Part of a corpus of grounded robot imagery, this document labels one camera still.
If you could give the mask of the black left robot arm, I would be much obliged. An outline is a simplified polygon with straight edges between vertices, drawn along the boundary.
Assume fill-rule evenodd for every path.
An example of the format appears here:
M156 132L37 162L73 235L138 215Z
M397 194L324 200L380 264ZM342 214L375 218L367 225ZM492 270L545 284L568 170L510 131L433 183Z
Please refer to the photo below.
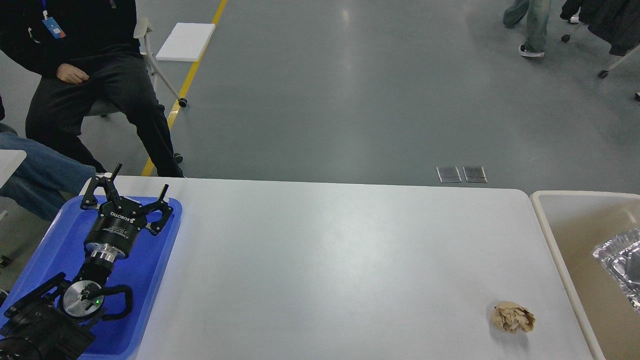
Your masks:
M58 212L1 310L3 360L123 360L142 339L182 207L95 176Z

